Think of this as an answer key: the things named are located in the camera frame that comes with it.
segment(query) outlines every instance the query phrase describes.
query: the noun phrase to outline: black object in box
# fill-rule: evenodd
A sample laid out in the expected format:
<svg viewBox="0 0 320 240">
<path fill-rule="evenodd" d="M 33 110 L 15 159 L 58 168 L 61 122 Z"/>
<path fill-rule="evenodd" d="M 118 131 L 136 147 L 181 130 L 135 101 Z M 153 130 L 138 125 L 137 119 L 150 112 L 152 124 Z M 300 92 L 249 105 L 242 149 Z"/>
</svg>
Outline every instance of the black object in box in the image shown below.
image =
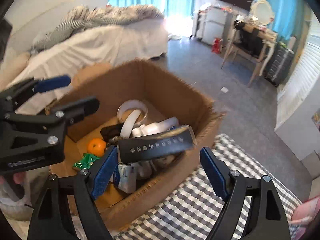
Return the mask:
<svg viewBox="0 0 320 240">
<path fill-rule="evenodd" d="M 120 140 L 118 154 L 121 163 L 135 163 L 167 157 L 196 146 L 191 126 L 183 125 L 173 130 L 141 137 Z"/>
</svg>

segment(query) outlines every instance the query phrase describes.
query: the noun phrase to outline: green wrapper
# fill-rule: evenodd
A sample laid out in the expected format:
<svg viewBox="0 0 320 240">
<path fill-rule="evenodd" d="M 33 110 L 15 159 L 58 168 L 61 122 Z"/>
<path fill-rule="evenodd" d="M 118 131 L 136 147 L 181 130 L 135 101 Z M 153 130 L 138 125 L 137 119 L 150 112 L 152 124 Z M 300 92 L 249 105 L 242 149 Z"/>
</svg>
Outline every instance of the green wrapper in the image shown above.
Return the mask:
<svg viewBox="0 0 320 240">
<path fill-rule="evenodd" d="M 83 158 L 81 159 L 81 161 L 73 164 L 73 168 L 78 168 L 80 170 L 82 169 L 88 169 L 91 167 L 92 163 L 95 160 L 100 159 L 99 157 L 97 157 L 96 155 L 90 154 L 90 153 L 84 153 L 83 154 Z"/>
</svg>

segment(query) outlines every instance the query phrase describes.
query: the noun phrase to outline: blue textured pad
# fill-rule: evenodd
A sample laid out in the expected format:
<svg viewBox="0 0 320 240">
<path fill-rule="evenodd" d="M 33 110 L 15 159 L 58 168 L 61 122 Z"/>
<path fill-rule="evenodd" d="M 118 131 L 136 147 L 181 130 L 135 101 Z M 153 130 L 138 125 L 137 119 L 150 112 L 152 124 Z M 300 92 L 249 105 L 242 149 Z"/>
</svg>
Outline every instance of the blue textured pad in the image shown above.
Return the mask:
<svg viewBox="0 0 320 240">
<path fill-rule="evenodd" d="M 114 147 L 93 180 L 93 190 L 90 193 L 92 199 L 97 199 L 97 197 L 101 196 L 105 192 L 117 165 L 118 150 L 117 147 Z"/>
<path fill-rule="evenodd" d="M 229 198 L 229 194 L 227 192 L 226 181 L 215 165 L 214 161 L 210 157 L 206 148 L 202 148 L 200 151 L 200 163 L 204 169 L 205 174 L 208 177 L 208 180 L 210 181 L 215 194 L 222 198 L 223 201 L 227 201 Z"/>
<path fill-rule="evenodd" d="M 67 75 L 41 80 L 35 85 L 35 92 L 44 93 L 57 88 L 67 87 L 70 82 L 71 79 Z"/>
</svg>

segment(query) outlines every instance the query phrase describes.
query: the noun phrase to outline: vanity table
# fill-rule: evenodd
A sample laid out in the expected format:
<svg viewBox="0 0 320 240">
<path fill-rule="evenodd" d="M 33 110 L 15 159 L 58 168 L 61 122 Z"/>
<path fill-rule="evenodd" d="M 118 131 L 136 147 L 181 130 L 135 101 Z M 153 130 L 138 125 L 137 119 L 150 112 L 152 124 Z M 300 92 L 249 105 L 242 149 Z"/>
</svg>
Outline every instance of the vanity table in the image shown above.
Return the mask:
<svg viewBox="0 0 320 240">
<path fill-rule="evenodd" d="M 267 28 L 261 28 L 261 26 L 263 25 L 268 25 L 271 22 L 271 20 L 274 18 L 274 14 L 272 12 L 272 9 L 269 3 L 265 0 L 256 2 L 252 6 L 251 13 L 258 20 L 256 21 L 252 21 L 251 19 L 245 20 L 243 23 L 244 26 L 242 29 L 248 33 L 252 33 L 254 29 L 260 30 L 259 33 L 257 34 L 257 37 L 261 38 L 264 44 L 259 57 L 252 57 L 252 55 L 249 54 L 247 51 L 244 51 L 235 45 L 235 39 L 236 39 L 236 34 L 238 30 L 234 28 L 232 30 L 231 39 L 227 45 L 227 50 L 225 52 L 225 56 L 221 66 L 221 68 L 223 68 L 223 65 L 225 64 L 228 56 L 231 53 L 234 53 L 233 60 L 235 59 L 236 55 L 239 53 L 243 57 L 247 58 L 248 60 L 254 61 L 256 63 L 256 66 L 255 66 L 255 69 L 253 70 L 253 73 L 248 85 L 250 85 L 257 76 L 262 76 L 263 70 L 265 69 L 268 61 L 271 59 L 273 55 L 273 52 L 275 50 L 275 45 L 276 45 L 276 39 L 277 39 L 277 33 Z M 267 47 L 269 47 L 269 51 L 268 51 L 268 55 L 265 55 Z"/>
</svg>

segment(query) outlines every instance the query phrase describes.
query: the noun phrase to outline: white bed sheet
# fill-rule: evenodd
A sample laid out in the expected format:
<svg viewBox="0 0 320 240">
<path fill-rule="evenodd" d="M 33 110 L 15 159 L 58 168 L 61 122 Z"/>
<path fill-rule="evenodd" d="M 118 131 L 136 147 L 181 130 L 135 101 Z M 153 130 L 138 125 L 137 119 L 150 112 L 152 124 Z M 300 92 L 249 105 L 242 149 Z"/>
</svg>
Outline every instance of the white bed sheet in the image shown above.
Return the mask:
<svg viewBox="0 0 320 240">
<path fill-rule="evenodd" d="M 109 25 L 78 33 L 68 40 L 30 59 L 29 65 L 8 85 L 35 77 L 69 75 L 97 62 L 116 66 L 137 58 L 149 59 L 167 53 L 168 32 L 164 19 L 146 19 L 134 24 Z M 61 98 L 71 87 L 33 96 L 16 112 L 37 114 L 53 100 Z"/>
</svg>

